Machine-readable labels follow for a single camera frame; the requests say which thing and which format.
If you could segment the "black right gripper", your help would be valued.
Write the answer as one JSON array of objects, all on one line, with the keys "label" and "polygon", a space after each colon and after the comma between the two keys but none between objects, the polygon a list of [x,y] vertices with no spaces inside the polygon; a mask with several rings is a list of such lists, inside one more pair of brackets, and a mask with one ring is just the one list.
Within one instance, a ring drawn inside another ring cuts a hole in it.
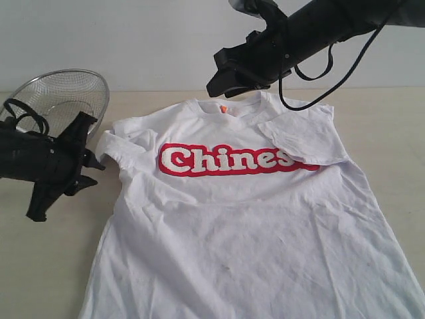
[{"label": "black right gripper", "polygon": [[222,48],[213,56],[217,72],[207,84],[210,97],[231,98],[277,81],[282,60],[290,58],[288,22],[280,20],[252,31],[242,46]]}]

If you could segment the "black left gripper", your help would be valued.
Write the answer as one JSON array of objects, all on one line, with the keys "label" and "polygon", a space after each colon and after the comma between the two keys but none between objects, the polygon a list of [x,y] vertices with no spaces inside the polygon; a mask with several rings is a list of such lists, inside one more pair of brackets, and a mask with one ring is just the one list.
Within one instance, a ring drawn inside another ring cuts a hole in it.
[{"label": "black left gripper", "polygon": [[46,212],[62,195],[74,196],[98,184],[81,174],[82,168],[105,170],[93,152],[86,149],[88,130],[97,119],[79,112],[64,131],[49,144],[46,175],[33,187],[26,216],[34,222],[45,222]]}]

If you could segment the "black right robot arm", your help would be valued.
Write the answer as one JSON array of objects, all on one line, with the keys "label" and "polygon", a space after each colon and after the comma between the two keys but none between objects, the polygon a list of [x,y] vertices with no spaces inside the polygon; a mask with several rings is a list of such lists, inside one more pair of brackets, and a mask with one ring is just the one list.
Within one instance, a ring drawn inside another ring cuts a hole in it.
[{"label": "black right robot arm", "polygon": [[245,43],[214,55],[211,97],[263,90],[326,47],[376,31],[381,25],[424,27],[423,1],[310,1],[291,15],[274,1],[231,1],[233,9],[263,19]]}]

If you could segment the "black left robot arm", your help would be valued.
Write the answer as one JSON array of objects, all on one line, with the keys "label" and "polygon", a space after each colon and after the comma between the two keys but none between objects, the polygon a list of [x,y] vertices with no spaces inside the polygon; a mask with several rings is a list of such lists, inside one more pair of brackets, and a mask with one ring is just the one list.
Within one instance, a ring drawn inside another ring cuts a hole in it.
[{"label": "black left robot arm", "polygon": [[79,112],[56,138],[1,128],[1,177],[34,183],[26,214],[32,221],[45,222],[46,211],[61,195],[73,196],[98,184],[82,175],[83,167],[105,170],[86,148],[88,130],[96,121]]}]

